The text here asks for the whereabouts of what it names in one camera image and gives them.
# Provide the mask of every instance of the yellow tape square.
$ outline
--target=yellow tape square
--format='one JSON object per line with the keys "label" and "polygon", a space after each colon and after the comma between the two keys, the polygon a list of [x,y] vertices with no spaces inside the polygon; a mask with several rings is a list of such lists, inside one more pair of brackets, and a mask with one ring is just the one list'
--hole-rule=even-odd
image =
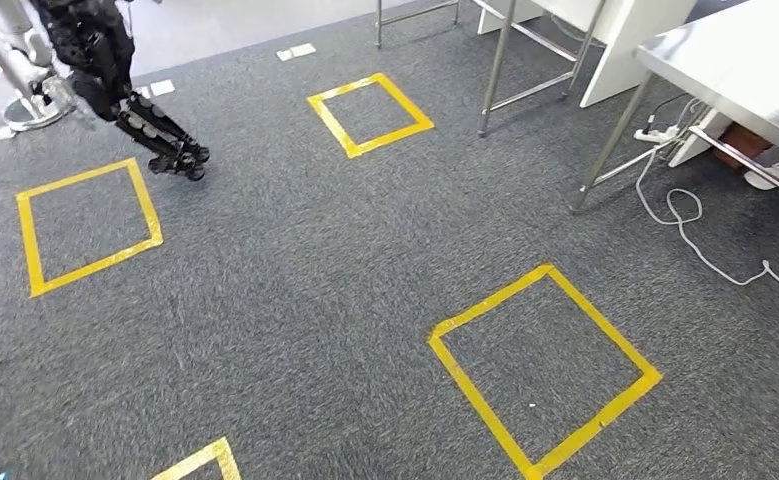
{"label": "yellow tape square", "polygon": [[[130,174],[130,180],[133,182],[133,189],[136,191],[136,197],[139,200],[142,214],[145,217],[145,223],[147,223],[148,231],[150,232],[150,238],[94,263],[90,263],[74,271],[46,281],[42,274],[42,263],[39,257],[39,246],[38,241],[36,240],[36,227],[33,223],[33,210],[30,205],[30,199],[36,195],[67,187],[68,185],[82,182],[122,168],[126,168]],[[15,199],[18,201],[18,214],[21,217],[21,235],[24,241],[24,256],[27,259],[27,271],[30,276],[31,298],[69,284],[86,275],[91,275],[94,272],[103,270],[122,260],[126,260],[139,252],[162,244],[162,232],[159,228],[159,219],[156,216],[156,211],[153,209],[153,203],[151,202],[150,195],[148,195],[147,188],[145,188],[142,172],[139,170],[139,165],[136,164],[135,158],[128,158],[111,165],[106,165],[40,187],[32,188],[17,194]]]}
{"label": "yellow tape square", "polygon": [[[394,132],[381,135],[373,140],[357,144],[354,142],[354,139],[348,135],[344,127],[342,127],[342,124],[336,120],[336,117],[333,116],[333,114],[330,112],[330,109],[328,109],[327,105],[324,104],[324,101],[356,90],[358,88],[372,85],[374,83],[382,86],[386,92],[388,92],[389,95],[391,95],[392,98],[394,98],[395,101],[398,102],[398,104],[401,105],[401,107],[406,110],[411,117],[413,117],[415,123],[395,130]],[[348,154],[348,158],[358,157],[363,153],[374,150],[377,147],[382,147],[383,145],[387,145],[402,138],[409,137],[410,135],[414,135],[418,132],[423,132],[433,128],[433,122],[431,122],[430,119],[427,118],[427,116],[425,116],[424,113],[409,98],[407,98],[407,96],[404,95],[404,93],[401,92],[401,90],[398,89],[394,83],[392,83],[391,80],[389,80],[389,77],[382,73],[375,73],[374,75],[363,78],[362,80],[357,80],[356,82],[328,90],[324,93],[313,95],[307,98],[307,101],[310,103],[310,105],[312,105],[312,108],[315,110],[315,113],[318,114],[319,118],[321,118],[324,124],[327,125],[327,128],[330,129],[330,132],[333,134],[333,136],[336,137],[336,140],[338,140],[342,145],[342,148],[345,149],[345,153]]]}
{"label": "yellow tape square", "polygon": [[151,480],[179,480],[213,460],[218,463],[221,477],[224,480],[242,480],[239,475],[239,467],[236,466],[236,460],[233,459],[233,452],[230,451],[230,444],[224,437],[189,455],[168,470],[157,474]]}
{"label": "yellow tape square", "polygon": [[[611,400],[601,410],[595,414],[582,427],[571,433],[553,450],[545,454],[537,463],[532,463],[521,447],[513,439],[510,432],[501,423],[501,420],[495,415],[495,412],[474,386],[471,379],[463,371],[462,367],[448,351],[448,348],[442,342],[441,337],[448,332],[472,321],[476,317],[483,315],[501,302],[507,300],[513,295],[519,293],[533,283],[541,280],[548,275],[551,279],[572,299],[572,301],[591,318],[596,325],[615,343],[619,349],[642,371],[642,376],[637,379],[624,392]],[[501,444],[501,448],[510,457],[510,460],[516,465],[516,468],[522,473],[524,478],[529,480],[540,480],[542,477],[551,473],[554,469],[563,464],[569,457],[574,455],[584,445],[589,443],[603,428],[609,425],[613,420],[636,403],[643,395],[648,393],[656,385],[662,375],[648,361],[636,351],[635,348],[608,322],[601,313],[592,306],[591,303],[557,270],[554,265],[543,264],[526,274],[516,282],[507,285],[500,291],[490,295],[484,301],[474,305],[465,312],[456,317],[449,318],[439,323],[433,329],[433,333],[428,340],[433,352],[442,361],[442,364],[451,374],[457,386],[465,394],[468,401],[477,410],[480,418],[489,427],[492,435]]]}

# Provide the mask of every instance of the metal table leg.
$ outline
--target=metal table leg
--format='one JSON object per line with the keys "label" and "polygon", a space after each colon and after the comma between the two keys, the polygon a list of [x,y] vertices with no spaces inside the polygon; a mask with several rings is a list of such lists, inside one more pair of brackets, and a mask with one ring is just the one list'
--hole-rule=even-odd
{"label": "metal table leg", "polygon": [[383,46],[383,0],[377,0],[377,48]]}
{"label": "metal table leg", "polygon": [[507,41],[510,39],[510,30],[513,29],[513,16],[516,13],[516,0],[510,0],[510,6],[507,9],[507,15],[504,16],[504,23],[501,25],[501,34],[498,37],[498,49],[495,50],[495,61],[492,64],[492,73],[489,75],[489,86],[486,88],[486,96],[483,99],[483,119],[480,121],[480,129],[477,134],[481,137],[486,136],[489,128],[489,115],[492,113],[492,102],[495,100],[495,90],[498,89],[498,80],[501,78],[501,65],[504,63],[504,50],[507,48]]}
{"label": "metal table leg", "polygon": [[633,96],[631,97],[630,102],[625,108],[625,111],[622,112],[621,118],[619,118],[619,123],[616,124],[616,127],[613,129],[613,133],[610,134],[610,138],[607,139],[607,143],[604,145],[604,148],[601,150],[598,158],[584,174],[583,181],[581,182],[580,187],[578,187],[577,192],[575,192],[574,196],[572,197],[572,201],[569,204],[569,208],[571,208],[572,211],[577,211],[581,206],[583,206],[583,202],[586,200],[586,196],[589,194],[589,190],[595,186],[596,179],[601,173],[601,169],[604,168],[604,164],[610,158],[613,150],[616,149],[616,145],[619,144],[619,140],[622,138],[622,134],[624,134],[625,129],[627,129],[628,125],[630,125],[630,121],[633,119],[633,115],[636,113],[636,109],[639,107],[639,104],[642,103],[642,99],[645,97],[645,93],[648,91],[648,85],[651,83],[651,77],[651,72],[646,73],[645,78],[643,78],[639,86],[636,87],[636,91],[633,92]]}
{"label": "metal table leg", "polygon": [[586,30],[586,38],[583,39],[583,43],[580,45],[580,50],[577,52],[577,60],[572,67],[572,79],[569,81],[569,86],[566,88],[566,91],[563,92],[564,95],[568,95],[574,87],[574,82],[577,80],[577,74],[580,72],[580,68],[583,66],[583,61],[586,59],[586,54],[589,52],[590,45],[592,45],[592,39],[594,38],[595,34],[595,27],[598,25],[598,19],[601,18],[601,12],[604,11],[604,5],[606,3],[607,0],[599,1],[598,7],[595,9],[595,14],[592,15],[592,21],[589,22],[589,28]]}

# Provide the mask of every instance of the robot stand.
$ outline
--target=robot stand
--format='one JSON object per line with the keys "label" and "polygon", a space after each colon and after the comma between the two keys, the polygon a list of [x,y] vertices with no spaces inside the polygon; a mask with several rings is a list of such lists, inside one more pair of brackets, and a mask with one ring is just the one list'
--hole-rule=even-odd
{"label": "robot stand", "polygon": [[10,47],[8,52],[0,48],[0,71],[19,96],[3,112],[6,124],[16,132],[24,132],[46,127],[69,113],[71,105],[53,102],[42,91],[43,81],[53,74],[52,68],[33,62],[45,62],[45,49],[48,53],[50,49],[32,30],[19,0],[0,0],[0,32]]}

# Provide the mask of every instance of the electrical cord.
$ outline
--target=electrical cord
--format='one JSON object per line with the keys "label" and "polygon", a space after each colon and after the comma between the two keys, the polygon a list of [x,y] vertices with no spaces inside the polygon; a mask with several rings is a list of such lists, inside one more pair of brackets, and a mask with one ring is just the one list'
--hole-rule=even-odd
{"label": "electrical cord", "polygon": [[[686,93],[686,92],[683,92],[683,93],[681,93],[679,95],[675,95],[674,97],[672,97],[672,98],[670,98],[668,100],[660,102],[656,107],[654,107],[654,110],[651,110],[651,113],[648,115],[648,122],[645,124],[645,128],[642,129],[642,133],[647,134],[648,131],[651,130],[651,127],[654,126],[654,116],[657,115],[657,112],[659,112],[661,108],[663,108],[664,106],[666,106],[666,105],[674,102],[675,100],[677,100],[677,99],[679,99],[681,97],[684,97],[686,95],[689,95],[689,94]],[[690,107],[690,103],[687,103],[686,107],[684,107],[683,111],[681,111],[680,117],[678,117],[677,125],[680,125],[681,120],[683,120],[683,117],[686,115],[686,110]]]}
{"label": "electrical cord", "polygon": [[[684,107],[684,111],[681,113],[680,118],[683,118],[685,116],[685,113],[689,108],[690,105],[687,104],[687,106]],[[666,205],[669,207],[669,211],[672,212],[672,215],[674,215],[675,217],[674,221],[661,219],[660,217],[657,216],[656,213],[654,213],[654,210],[652,210],[651,207],[648,206],[648,200],[645,199],[645,194],[642,193],[642,180],[645,178],[645,175],[648,173],[648,170],[651,168],[651,165],[654,164],[654,160],[657,157],[657,152],[659,152],[660,150],[662,150],[667,146],[682,142],[684,138],[683,135],[684,133],[682,132],[675,138],[667,142],[664,142],[660,145],[657,145],[656,147],[651,149],[652,150],[651,155],[648,157],[648,160],[645,163],[645,167],[642,169],[642,173],[639,174],[639,178],[636,179],[636,185],[635,185],[636,194],[639,196],[639,200],[642,202],[642,206],[645,208],[645,211],[648,212],[648,215],[650,215],[651,218],[655,222],[659,223],[660,225],[677,225],[678,233],[680,233],[681,238],[683,238],[683,241],[686,242],[686,244],[689,245],[690,248],[692,248],[692,250],[695,252],[696,255],[698,255],[698,258],[702,262],[704,262],[704,264],[707,265],[711,270],[718,273],[720,276],[722,276],[722,278],[733,283],[734,285],[742,287],[750,284],[751,282],[759,278],[765,277],[766,275],[770,275],[772,278],[775,279],[775,281],[779,283],[779,276],[777,273],[775,273],[774,270],[772,270],[772,266],[769,264],[768,260],[762,261],[763,271],[761,271],[757,275],[754,275],[753,277],[747,280],[740,281],[731,277],[729,274],[725,273],[722,269],[717,267],[713,262],[711,262],[710,260],[707,259],[707,257],[704,256],[704,254],[701,252],[701,249],[698,248],[698,246],[692,240],[690,240],[689,237],[686,236],[686,231],[683,228],[685,224],[699,220],[704,213],[704,208],[701,205],[701,199],[698,198],[697,195],[690,192],[689,190],[684,190],[683,188],[673,188],[668,192],[666,192]],[[675,208],[674,203],[672,202],[672,195],[674,195],[675,193],[680,193],[691,198],[695,202],[695,205],[697,206],[698,213],[693,217],[684,219],[681,216],[681,214],[678,212],[678,210]]]}
{"label": "electrical cord", "polygon": [[[575,33],[570,32],[569,31],[570,27],[566,27],[563,24],[563,21],[559,17],[557,17],[553,13],[550,13],[550,12],[548,12],[548,13],[551,16],[551,21],[554,22],[554,25],[557,27],[557,29],[560,30],[560,32],[563,33],[563,35],[571,38],[572,40],[577,40],[578,42],[583,42],[584,40],[586,40],[586,36],[585,35],[581,37],[580,35],[577,35]],[[604,47],[603,43],[600,43],[600,42],[596,41],[595,39],[592,39],[592,41],[589,42],[589,43],[593,47],[598,47],[598,48]]]}

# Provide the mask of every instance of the humanoid robot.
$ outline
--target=humanoid robot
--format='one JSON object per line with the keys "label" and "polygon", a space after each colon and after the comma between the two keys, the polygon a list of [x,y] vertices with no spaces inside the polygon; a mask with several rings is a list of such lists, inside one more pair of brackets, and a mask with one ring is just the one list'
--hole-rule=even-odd
{"label": "humanoid robot", "polygon": [[[184,174],[194,181],[203,178],[209,149],[150,100],[133,91],[130,65],[135,45],[115,0],[30,0],[30,3],[39,14],[57,58],[71,67],[69,83],[74,92],[97,116],[114,122],[134,141],[156,154],[148,168],[154,173]],[[0,0],[0,23],[29,23],[20,0]],[[22,41],[33,40],[29,34],[18,36]],[[41,46],[30,47],[24,43],[16,48],[13,44],[13,50],[27,53],[34,68],[47,68]]]}

